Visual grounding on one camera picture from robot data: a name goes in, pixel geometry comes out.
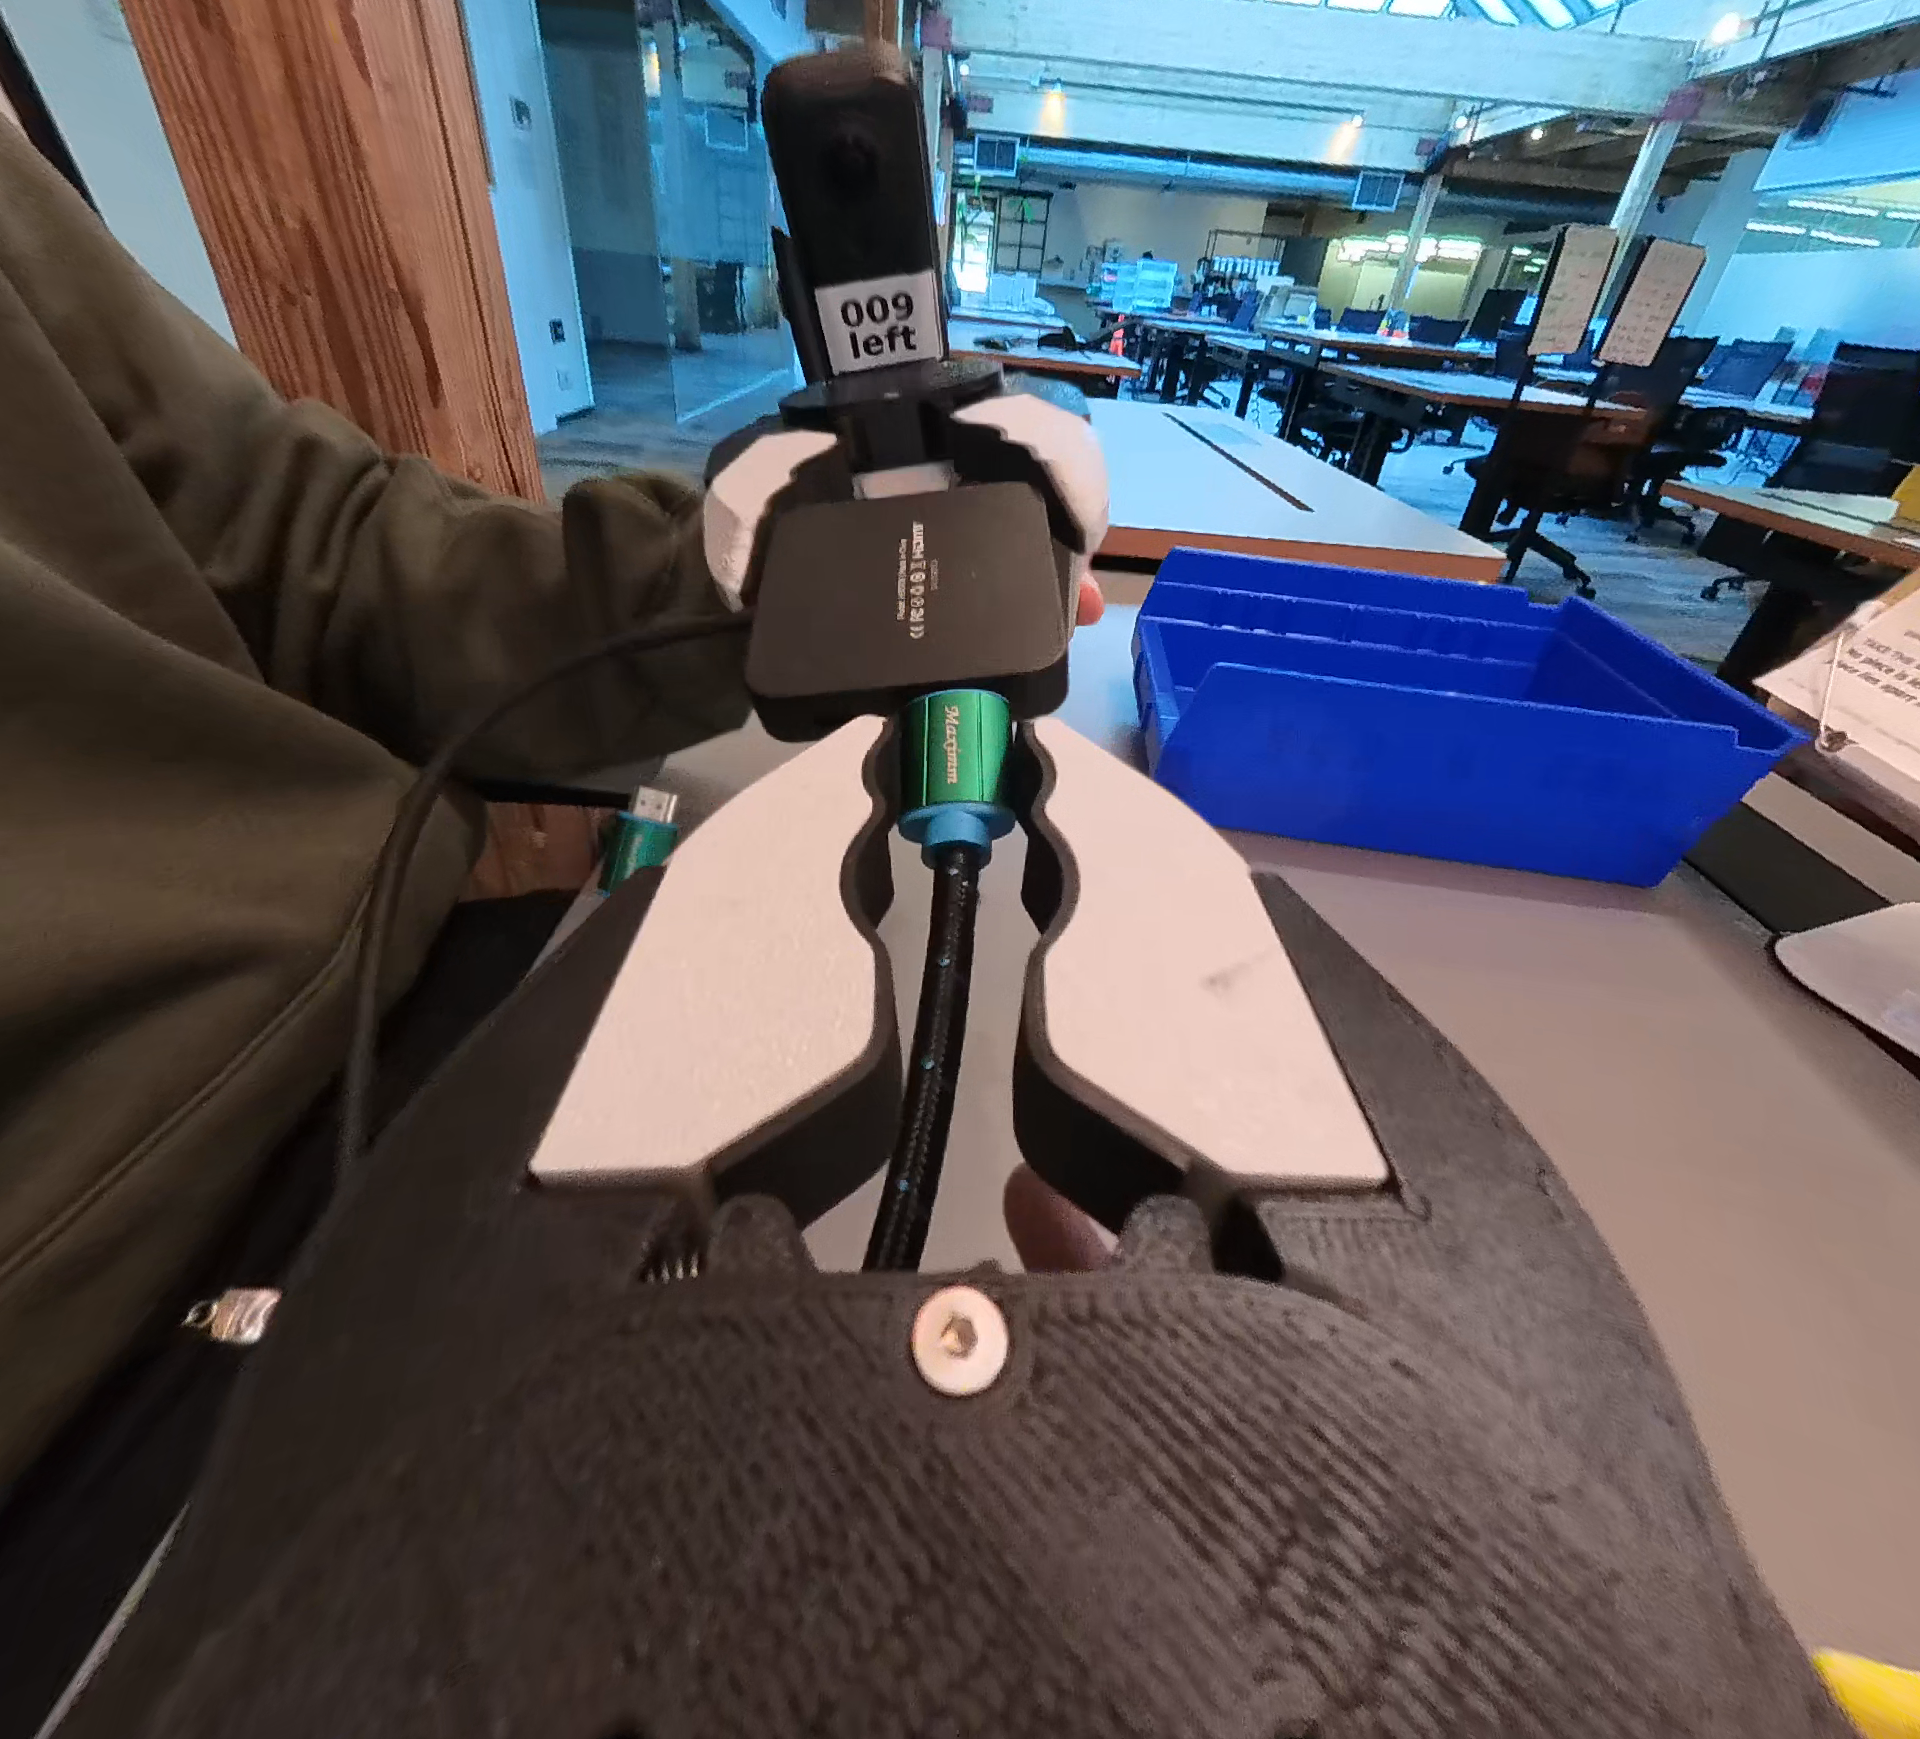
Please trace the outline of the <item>olive green jacket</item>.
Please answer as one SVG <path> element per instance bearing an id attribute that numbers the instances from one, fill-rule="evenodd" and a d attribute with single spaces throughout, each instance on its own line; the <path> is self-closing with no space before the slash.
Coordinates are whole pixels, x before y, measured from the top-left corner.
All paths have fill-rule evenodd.
<path id="1" fill-rule="evenodd" d="M 6 1493 L 207 1290 L 345 1060 L 433 757 L 330 704 L 399 461 L 436 471 L 281 402 L 3 129 Z"/>

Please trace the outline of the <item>printed instruction sheet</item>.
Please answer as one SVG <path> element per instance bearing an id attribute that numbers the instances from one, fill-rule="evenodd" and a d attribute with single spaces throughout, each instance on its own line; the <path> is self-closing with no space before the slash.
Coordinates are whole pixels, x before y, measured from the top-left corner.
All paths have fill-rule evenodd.
<path id="1" fill-rule="evenodd" d="M 1757 690 L 1808 726 L 1835 771 L 1917 811 L 1917 573 L 1761 673 Z"/>

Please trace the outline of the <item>black port hub box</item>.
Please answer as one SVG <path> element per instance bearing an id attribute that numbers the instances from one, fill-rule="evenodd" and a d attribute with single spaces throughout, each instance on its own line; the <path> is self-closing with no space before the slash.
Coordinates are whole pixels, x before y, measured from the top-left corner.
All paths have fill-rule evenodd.
<path id="1" fill-rule="evenodd" d="M 754 718 L 781 744 L 900 718 L 937 691 L 1048 718 L 1069 696 L 1078 580 L 1024 480 L 781 514 L 746 648 Z"/>

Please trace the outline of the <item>yellow plastic bin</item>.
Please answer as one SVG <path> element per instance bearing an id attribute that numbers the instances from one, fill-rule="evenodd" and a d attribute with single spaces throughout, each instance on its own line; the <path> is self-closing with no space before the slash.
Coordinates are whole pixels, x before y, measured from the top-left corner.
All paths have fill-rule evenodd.
<path id="1" fill-rule="evenodd" d="M 1917 1668 L 1838 1649 L 1819 1649 L 1810 1660 L 1859 1736 L 1917 1736 Z"/>

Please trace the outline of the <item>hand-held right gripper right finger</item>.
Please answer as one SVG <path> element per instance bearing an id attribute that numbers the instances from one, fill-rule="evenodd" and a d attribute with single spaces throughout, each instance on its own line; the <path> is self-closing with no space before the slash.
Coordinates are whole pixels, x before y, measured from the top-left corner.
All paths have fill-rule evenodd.
<path id="1" fill-rule="evenodd" d="M 1380 1197 L 1388 1160 L 1232 843 L 1059 722 L 1016 748 L 1037 928 L 1016 1038 L 1024 1164 L 1107 1232 L 1149 1197 Z"/>

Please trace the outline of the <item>white stand base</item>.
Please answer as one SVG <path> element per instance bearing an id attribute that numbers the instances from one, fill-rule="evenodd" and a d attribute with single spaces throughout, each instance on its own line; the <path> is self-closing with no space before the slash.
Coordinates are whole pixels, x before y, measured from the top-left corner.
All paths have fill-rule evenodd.
<path id="1" fill-rule="evenodd" d="M 1917 903 L 1778 934 L 1769 954 L 1793 985 L 1917 1060 Z"/>

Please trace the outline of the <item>person's right hand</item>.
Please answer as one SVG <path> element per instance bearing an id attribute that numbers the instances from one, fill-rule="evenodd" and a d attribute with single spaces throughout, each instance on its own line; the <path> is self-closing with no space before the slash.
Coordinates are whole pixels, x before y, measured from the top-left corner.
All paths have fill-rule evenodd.
<path id="1" fill-rule="evenodd" d="M 1083 1275 L 1112 1262 L 1116 1240 L 1048 1185 L 1027 1164 L 1001 1185 L 1001 1219 L 1030 1275 Z"/>

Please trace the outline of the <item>blue plastic bin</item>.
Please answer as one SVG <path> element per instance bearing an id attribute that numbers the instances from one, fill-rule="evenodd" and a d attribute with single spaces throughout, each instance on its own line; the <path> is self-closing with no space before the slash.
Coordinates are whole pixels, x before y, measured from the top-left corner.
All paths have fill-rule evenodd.
<path id="1" fill-rule="evenodd" d="M 1151 779 L 1219 831 L 1653 887 L 1808 733 L 1597 602 L 1178 548 Z"/>

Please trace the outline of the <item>wooden pillar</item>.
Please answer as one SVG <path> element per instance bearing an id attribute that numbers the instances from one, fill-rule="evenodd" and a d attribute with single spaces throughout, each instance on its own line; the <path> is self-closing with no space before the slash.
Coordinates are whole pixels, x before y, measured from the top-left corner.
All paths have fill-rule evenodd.
<path id="1" fill-rule="evenodd" d="M 458 0 L 122 0 L 241 353 L 540 503 Z"/>

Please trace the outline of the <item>sheet board on stand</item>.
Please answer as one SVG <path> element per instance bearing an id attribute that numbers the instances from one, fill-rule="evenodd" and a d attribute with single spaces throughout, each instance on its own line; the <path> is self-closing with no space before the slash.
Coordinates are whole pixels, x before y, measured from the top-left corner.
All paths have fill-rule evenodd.
<path id="1" fill-rule="evenodd" d="M 1685 309 L 1707 261 L 1707 246 L 1693 239 L 1635 237 L 1616 309 L 1597 342 L 1597 366 L 1647 368 Z"/>
<path id="2" fill-rule="evenodd" d="M 1558 228 L 1528 334 L 1528 358 L 1571 356 L 1583 346 L 1616 253 L 1620 232 L 1609 223 Z"/>

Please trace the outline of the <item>empty grey desk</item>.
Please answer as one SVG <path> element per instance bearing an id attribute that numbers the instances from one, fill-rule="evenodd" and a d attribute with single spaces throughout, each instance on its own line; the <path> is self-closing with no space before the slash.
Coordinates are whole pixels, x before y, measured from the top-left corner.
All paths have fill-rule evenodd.
<path id="1" fill-rule="evenodd" d="M 1107 560 L 1182 548 L 1493 584 L 1503 554 L 1216 408 L 1090 402 Z"/>

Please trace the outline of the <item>black office chair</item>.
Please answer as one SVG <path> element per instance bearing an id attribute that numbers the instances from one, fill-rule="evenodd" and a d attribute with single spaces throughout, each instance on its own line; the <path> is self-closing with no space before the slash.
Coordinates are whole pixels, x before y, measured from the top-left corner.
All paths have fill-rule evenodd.
<path id="1" fill-rule="evenodd" d="M 1535 554 L 1579 595 L 1595 595 L 1595 580 L 1544 523 L 1620 503 L 1630 464 L 1647 456 L 1713 348 L 1713 336 L 1667 336 L 1650 366 L 1601 366 L 1571 413 L 1514 408 L 1500 418 L 1490 449 L 1466 461 L 1473 497 L 1462 514 L 1462 532 L 1503 554 L 1500 584 Z"/>

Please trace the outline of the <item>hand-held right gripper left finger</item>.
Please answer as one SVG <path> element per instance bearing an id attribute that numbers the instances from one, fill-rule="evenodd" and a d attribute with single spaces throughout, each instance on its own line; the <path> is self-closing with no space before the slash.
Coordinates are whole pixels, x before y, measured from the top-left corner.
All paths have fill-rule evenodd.
<path id="1" fill-rule="evenodd" d="M 891 1166 L 904 1105 L 896 726 L 858 718 L 713 811 L 655 879 L 532 1179 L 738 1196 L 827 1218 Z"/>

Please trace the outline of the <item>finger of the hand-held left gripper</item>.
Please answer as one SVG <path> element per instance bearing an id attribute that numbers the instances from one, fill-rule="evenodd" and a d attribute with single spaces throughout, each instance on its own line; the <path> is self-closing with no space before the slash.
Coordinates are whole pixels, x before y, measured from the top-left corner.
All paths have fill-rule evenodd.
<path id="1" fill-rule="evenodd" d="M 705 474 L 705 560 L 722 606 L 750 610 L 761 524 L 802 468 L 822 461 L 836 437 L 822 429 L 746 426 L 722 437 Z"/>
<path id="2" fill-rule="evenodd" d="M 956 426 L 997 437 L 1044 485 L 1050 506 L 1073 532 L 1064 545 L 1093 559 L 1112 530 L 1107 456 L 1089 408 L 1064 408 L 1030 391 L 997 391 L 955 413 Z"/>

